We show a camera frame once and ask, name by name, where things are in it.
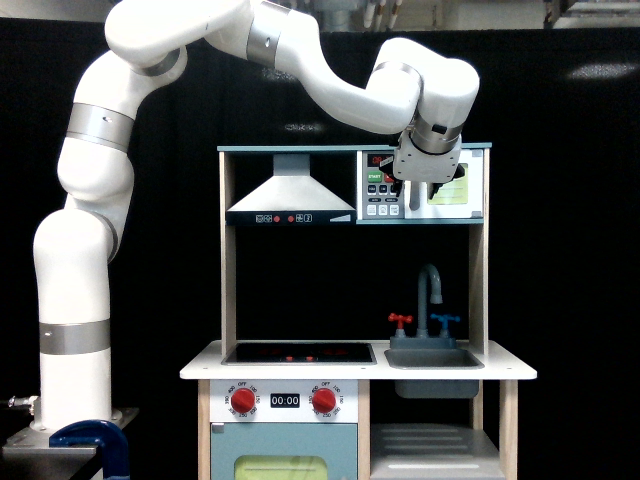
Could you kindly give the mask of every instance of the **white robotic arm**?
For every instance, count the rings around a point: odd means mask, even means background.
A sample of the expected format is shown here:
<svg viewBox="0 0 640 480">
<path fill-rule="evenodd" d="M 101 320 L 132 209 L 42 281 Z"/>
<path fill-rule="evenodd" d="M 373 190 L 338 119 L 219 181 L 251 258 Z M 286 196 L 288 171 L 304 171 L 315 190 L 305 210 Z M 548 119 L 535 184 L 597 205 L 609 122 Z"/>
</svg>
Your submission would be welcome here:
<svg viewBox="0 0 640 480">
<path fill-rule="evenodd" d="M 366 88 L 327 65 L 313 17 L 262 0 L 124 0 L 109 15 L 111 51 L 84 74 L 58 164 L 64 210 L 34 239 L 40 306 L 42 425 L 111 418 L 109 285 L 133 188 L 127 158 L 137 109 L 184 71 L 185 45 L 205 38 L 231 55 L 296 76 L 329 115 L 401 133 L 390 173 L 446 183 L 478 75 L 406 39 L 384 43 Z"/>
</svg>

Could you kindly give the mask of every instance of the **white countertop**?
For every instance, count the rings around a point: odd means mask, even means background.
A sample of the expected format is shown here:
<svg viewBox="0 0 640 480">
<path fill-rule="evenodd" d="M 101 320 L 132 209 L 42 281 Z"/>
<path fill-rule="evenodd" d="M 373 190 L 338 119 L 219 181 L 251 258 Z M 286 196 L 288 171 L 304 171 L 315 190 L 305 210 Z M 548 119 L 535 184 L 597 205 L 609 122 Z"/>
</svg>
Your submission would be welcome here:
<svg viewBox="0 0 640 480">
<path fill-rule="evenodd" d="M 531 380 L 537 372 L 497 343 L 489 342 L 489 353 L 480 354 L 466 340 L 458 341 L 460 348 L 469 350 L 484 364 L 484 368 L 392 368 L 384 351 L 389 341 L 362 340 L 370 343 L 375 365 L 364 364 L 244 364 L 222 365 L 222 342 L 213 341 L 180 371 L 180 378 L 187 380 L 248 379 L 369 379 L 369 380 Z"/>
</svg>

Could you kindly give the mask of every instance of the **yellow oven window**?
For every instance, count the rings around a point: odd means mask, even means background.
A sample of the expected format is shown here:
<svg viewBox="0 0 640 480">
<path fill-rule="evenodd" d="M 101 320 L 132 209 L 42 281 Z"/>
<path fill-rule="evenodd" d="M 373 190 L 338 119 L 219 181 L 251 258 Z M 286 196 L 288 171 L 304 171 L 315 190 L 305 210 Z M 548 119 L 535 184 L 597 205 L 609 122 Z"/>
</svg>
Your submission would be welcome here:
<svg viewBox="0 0 640 480">
<path fill-rule="evenodd" d="M 235 480 L 328 480 L 320 457 L 245 455 L 236 460 Z"/>
</svg>

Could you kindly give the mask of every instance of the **sink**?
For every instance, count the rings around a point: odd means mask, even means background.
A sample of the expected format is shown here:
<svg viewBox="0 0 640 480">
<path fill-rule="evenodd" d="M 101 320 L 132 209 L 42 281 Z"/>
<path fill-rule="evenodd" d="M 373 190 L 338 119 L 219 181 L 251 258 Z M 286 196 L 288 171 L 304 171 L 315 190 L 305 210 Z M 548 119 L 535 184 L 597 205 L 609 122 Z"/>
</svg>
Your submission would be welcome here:
<svg viewBox="0 0 640 480">
<path fill-rule="evenodd" d="M 393 368 L 484 368 L 467 350 L 462 349 L 390 349 L 384 352 Z"/>
<path fill-rule="evenodd" d="M 384 352 L 389 366 L 403 369 L 484 368 L 467 350 L 458 348 L 389 349 Z M 396 380 L 396 393 L 402 398 L 473 398 L 479 380 Z"/>
</svg>

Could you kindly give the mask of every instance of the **timer display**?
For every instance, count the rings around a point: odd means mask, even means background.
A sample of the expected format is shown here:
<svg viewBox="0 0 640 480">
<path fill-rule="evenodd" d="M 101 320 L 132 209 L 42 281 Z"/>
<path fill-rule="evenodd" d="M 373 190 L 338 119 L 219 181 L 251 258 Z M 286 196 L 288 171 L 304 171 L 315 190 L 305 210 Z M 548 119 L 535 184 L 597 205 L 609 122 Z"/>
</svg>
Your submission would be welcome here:
<svg viewBox="0 0 640 480">
<path fill-rule="evenodd" d="M 299 408 L 299 393 L 272 393 L 271 408 Z"/>
<path fill-rule="evenodd" d="M 393 155 L 388 153 L 369 153 L 367 154 L 367 167 L 379 167 L 380 163 L 389 157 L 393 157 Z"/>
</svg>

